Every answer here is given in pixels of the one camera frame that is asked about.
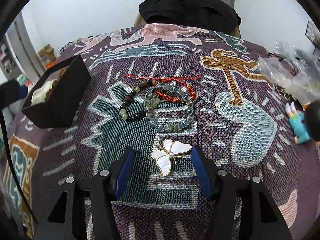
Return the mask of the brown cardboard box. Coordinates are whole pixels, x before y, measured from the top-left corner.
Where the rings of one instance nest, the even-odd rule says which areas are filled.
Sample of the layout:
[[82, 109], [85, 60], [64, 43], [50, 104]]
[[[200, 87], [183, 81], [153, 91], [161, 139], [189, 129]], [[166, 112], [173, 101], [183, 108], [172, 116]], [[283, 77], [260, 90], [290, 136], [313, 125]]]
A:
[[47, 44], [39, 50], [38, 56], [44, 66], [47, 66], [56, 60], [54, 48], [50, 44]]

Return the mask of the small cartoon figurine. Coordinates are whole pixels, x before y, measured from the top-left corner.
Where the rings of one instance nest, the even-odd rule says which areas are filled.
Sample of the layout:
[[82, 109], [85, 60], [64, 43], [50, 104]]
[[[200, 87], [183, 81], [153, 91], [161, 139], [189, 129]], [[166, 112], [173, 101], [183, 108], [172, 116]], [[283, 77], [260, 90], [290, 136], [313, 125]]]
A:
[[304, 105], [303, 111], [297, 111], [294, 102], [286, 103], [285, 113], [296, 144], [309, 140], [319, 144], [319, 100]]

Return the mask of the clear plastic bag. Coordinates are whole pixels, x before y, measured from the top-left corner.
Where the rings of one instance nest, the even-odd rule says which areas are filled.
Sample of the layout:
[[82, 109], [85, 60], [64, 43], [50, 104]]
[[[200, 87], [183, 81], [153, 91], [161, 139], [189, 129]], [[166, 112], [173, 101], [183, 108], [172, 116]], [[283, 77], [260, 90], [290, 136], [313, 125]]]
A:
[[276, 52], [258, 58], [258, 71], [304, 106], [319, 99], [319, 58], [276, 42]]

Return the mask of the white butterfly brooch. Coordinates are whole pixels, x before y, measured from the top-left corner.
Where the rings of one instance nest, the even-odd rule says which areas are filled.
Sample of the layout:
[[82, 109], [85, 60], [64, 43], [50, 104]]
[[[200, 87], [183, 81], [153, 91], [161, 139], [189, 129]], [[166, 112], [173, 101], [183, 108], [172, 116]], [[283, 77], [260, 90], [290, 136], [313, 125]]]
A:
[[155, 160], [161, 175], [166, 177], [171, 172], [171, 161], [176, 163], [176, 159], [182, 155], [190, 152], [192, 146], [180, 141], [172, 141], [171, 139], [164, 139], [162, 148], [151, 153], [151, 157]]

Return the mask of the black jewelry box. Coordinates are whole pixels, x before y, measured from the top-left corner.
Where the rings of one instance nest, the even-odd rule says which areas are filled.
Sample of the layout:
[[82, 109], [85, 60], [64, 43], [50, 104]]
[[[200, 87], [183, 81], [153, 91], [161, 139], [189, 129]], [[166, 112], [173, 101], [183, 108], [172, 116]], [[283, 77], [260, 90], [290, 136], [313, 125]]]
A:
[[[56, 72], [65, 69], [48, 98], [31, 103], [37, 89]], [[91, 80], [81, 55], [70, 57], [49, 68], [33, 87], [22, 106], [22, 113], [39, 128], [69, 127]]]

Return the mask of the black jacket on chair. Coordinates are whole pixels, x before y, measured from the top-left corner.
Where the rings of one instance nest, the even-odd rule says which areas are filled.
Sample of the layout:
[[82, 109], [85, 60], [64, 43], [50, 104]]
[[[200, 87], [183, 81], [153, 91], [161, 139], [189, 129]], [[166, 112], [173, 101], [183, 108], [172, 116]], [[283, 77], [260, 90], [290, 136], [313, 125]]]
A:
[[222, 0], [145, 0], [139, 13], [146, 23], [168, 23], [230, 32], [241, 24]]

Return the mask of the patterned purple woven blanket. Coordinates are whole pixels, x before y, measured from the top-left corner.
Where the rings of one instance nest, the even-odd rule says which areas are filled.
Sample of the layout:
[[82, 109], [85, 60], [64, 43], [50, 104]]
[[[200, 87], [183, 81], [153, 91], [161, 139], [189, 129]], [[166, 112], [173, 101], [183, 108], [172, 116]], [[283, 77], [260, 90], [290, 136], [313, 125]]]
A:
[[69, 127], [39, 128], [25, 95], [1, 152], [1, 197], [18, 236], [33, 239], [68, 177], [108, 170], [127, 147], [135, 161], [112, 201], [121, 239], [205, 239], [214, 202], [191, 151], [163, 177], [151, 153], [164, 139], [199, 146], [235, 178], [258, 177], [290, 230], [304, 239], [319, 219], [319, 144], [296, 144], [292, 100], [258, 71], [263, 47], [197, 27], [147, 24], [89, 37], [56, 64], [81, 55], [91, 76]]

